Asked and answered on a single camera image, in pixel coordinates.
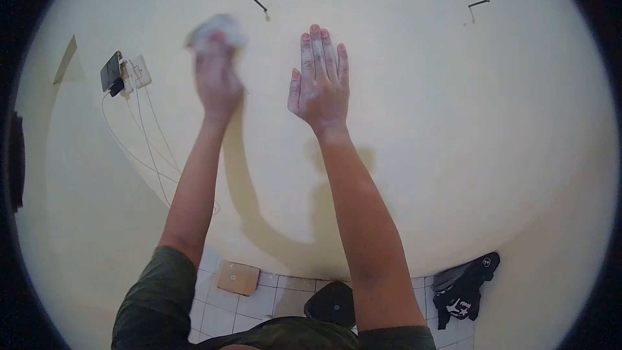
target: cardboard box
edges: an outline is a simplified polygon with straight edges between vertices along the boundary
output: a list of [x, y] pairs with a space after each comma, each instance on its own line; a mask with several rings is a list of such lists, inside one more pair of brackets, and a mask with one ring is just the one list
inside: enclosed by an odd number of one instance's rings
[[216, 286], [227, 292], [250, 296], [257, 289], [259, 269], [222, 260], [216, 273]]

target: wrist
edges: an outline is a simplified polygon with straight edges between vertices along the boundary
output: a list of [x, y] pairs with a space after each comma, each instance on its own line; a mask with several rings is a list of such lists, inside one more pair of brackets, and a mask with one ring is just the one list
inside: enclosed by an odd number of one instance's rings
[[200, 132], [201, 134], [212, 136], [224, 135], [228, 123], [228, 119], [209, 119], [208, 117], [204, 117]]
[[340, 144], [350, 141], [350, 133], [345, 124], [317, 128], [314, 129], [314, 133], [320, 144]]

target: dark green shirt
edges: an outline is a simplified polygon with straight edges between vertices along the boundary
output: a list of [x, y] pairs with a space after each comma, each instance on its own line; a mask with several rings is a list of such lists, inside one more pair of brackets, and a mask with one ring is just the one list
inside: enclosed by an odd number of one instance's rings
[[121, 303], [113, 327], [112, 349], [217, 350], [230, 344], [272, 349], [410, 349], [434, 350], [428, 327], [361, 331], [311, 318], [288, 316], [236, 334], [188, 342], [190, 308], [197, 270], [184, 254], [158, 247]]

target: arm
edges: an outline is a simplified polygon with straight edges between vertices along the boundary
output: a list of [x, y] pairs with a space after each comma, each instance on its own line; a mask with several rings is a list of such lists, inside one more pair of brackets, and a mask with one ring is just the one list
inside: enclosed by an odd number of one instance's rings
[[183, 168], [158, 244], [182, 252], [195, 267], [201, 260], [212, 220], [220, 145], [242, 95], [242, 85], [231, 65], [233, 51], [223, 40], [222, 33], [215, 32], [208, 49], [197, 53], [195, 76], [205, 118]]
[[292, 72], [288, 108], [309, 123], [322, 149], [352, 277], [357, 327], [425, 326], [402, 241], [348, 133], [345, 47], [337, 47], [337, 64], [328, 31], [317, 25], [302, 35], [300, 45], [302, 74]]

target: black cloth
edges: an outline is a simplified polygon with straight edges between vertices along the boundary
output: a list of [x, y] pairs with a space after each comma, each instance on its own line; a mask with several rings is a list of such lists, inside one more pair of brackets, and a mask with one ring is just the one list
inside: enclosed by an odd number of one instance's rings
[[451, 316], [459, 320], [477, 319], [481, 299], [479, 288], [484, 281], [493, 279], [500, 262], [499, 254], [492, 252], [434, 276], [432, 300], [439, 311], [439, 330], [445, 329]]

